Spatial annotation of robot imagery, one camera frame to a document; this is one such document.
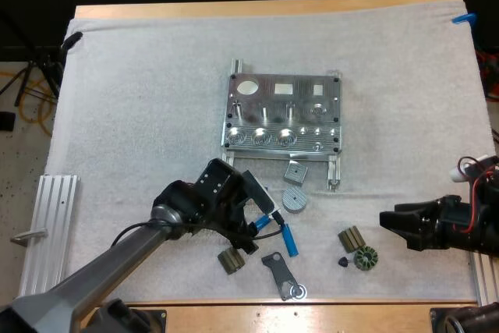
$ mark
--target small gear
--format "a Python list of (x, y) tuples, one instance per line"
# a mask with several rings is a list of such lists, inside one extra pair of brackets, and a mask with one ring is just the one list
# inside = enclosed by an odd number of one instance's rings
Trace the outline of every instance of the small gear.
[(361, 271), (368, 271), (374, 268), (377, 263), (377, 252), (369, 246), (361, 247), (353, 257), (353, 262)]

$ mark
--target washer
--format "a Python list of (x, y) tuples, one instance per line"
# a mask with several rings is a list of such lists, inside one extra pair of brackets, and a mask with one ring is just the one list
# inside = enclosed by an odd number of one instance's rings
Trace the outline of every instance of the washer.
[(306, 195), (299, 187), (290, 187), (282, 194), (282, 205), (287, 212), (298, 214), (305, 209)]

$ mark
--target blue handle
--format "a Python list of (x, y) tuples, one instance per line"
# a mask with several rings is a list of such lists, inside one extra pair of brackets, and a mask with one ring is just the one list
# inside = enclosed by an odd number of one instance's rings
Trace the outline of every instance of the blue handle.
[(293, 239), (293, 234), (291, 234), (291, 229), (288, 224), (282, 226), (282, 238), (288, 249), (288, 254), (290, 257), (295, 257), (298, 255), (298, 249), (296, 248), (295, 240)]
[(255, 226), (257, 227), (257, 231), (259, 232), (260, 230), (265, 228), (269, 222), (271, 222), (271, 218), (269, 218), (267, 215), (264, 215), (256, 220)]

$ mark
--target metal plate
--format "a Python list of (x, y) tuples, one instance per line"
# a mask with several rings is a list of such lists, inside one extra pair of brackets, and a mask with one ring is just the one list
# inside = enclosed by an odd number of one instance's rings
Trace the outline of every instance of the metal plate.
[(298, 214), (305, 209), (306, 195), (298, 186), (290, 187), (282, 194), (282, 205), (287, 212)]
[(291, 160), (288, 169), (286, 169), (286, 173), (284, 174), (284, 180), (293, 185), (301, 186), (303, 181), (305, 181), (307, 170), (308, 168), (305, 165), (301, 165), (300, 163)]
[(47, 236), (28, 240), (20, 296), (45, 292), (62, 280), (78, 182), (76, 175), (40, 177), (30, 229), (46, 228)]
[(341, 152), (339, 73), (235, 73), (222, 146), (236, 157), (328, 161)]

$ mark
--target metal lever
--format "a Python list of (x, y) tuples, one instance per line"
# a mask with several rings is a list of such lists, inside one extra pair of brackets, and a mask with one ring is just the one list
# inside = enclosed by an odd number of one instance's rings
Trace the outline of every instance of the metal lever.
[(28, 240), (30, 238), (45, 238), (48, 236), (48, 231), (46, 228), (30, 230), (29, 232), (22, 232), (10, 239), (10, 242), (20, 245), (22, 247), (28, 246)]
[(262, 263), (271, 269), (282, 300), (304, 299), (306, 297), (305, 286), (300, 285), (295, 280), (280, 253), (275, 252), (262, 257)]

